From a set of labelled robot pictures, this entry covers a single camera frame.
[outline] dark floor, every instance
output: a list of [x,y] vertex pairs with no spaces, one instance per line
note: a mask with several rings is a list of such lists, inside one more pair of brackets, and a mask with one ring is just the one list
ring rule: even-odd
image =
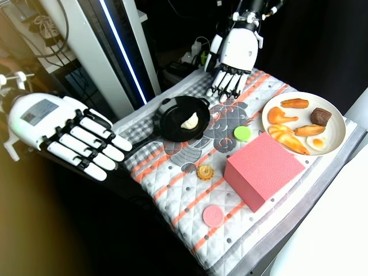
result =
[[[151,200],[136,197],[133,203],[58,164],[53,169],[57,193],[96,275],[204,274]],[[125,178],[120,185],[137,184]]]

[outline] quilted tablecloth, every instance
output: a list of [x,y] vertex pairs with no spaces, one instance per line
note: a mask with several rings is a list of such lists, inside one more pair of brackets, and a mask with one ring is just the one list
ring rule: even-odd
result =
[[[202,70],[148,105],[114,124],[114,131],[136,143],[153,130],[152,116],[165,98],[205,97],[212,77]],[[346,162],[365,130],[346,120],[347,134],[339,150],[323,157],[296,158],[305,170],[285,185],[257,212],[252,212],[223,178],[226,159],[247,143],[233,130],[247,125],[252,139],[263,131],[260,115],[269,99],[296,91],[275,77],[254,69],[242,95],[220,104],[210,102],[211,120],[200,140],[173,143],[158,138],[140,148],[125,165],[132,178],[153,198],[171,229],[210,275],[246,275],[307,214]],[[214,177],[196,176],[200,164],[210,164]],[[209,228],[202,220],[208,205],[219,206],[225,219]]]

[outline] green disc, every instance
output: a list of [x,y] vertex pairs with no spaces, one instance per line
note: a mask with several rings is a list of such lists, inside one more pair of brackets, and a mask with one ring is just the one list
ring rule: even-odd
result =
[[251,129],[247,126],[241,125],[234,130],[234,136],[238,141],[246,142],[251,137]]

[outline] croissant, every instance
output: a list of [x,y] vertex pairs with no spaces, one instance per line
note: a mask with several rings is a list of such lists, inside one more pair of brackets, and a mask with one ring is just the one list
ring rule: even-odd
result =
[[310,155],[309,151],[303,146],[303,144],[294,136],[294,132],[285,125],[272,125],[269,128],[269,134],[277,142],[287,146],[293,151]]
[[313,135],[318,135],[324,132],[325,129],[326,127],[321,126],[321,125],[305,125],[305,126],[302,126],[301,128],[296,128],[295,135],[296,136],[313,136]]
[[271,124],[283,124],[285,122],[297,121],[298,117],[285,117],[285,112],[275,106],[271,108],[268,114],[268,119]]
[[309,102],[306,99],[287,99],[281,102],[283,108],[307,108]]

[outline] pink box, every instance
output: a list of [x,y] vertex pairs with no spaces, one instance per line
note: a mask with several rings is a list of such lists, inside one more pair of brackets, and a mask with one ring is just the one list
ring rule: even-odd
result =
[[227,159],[224,178],[256,212],[304,170],[304,166],[267,133]]

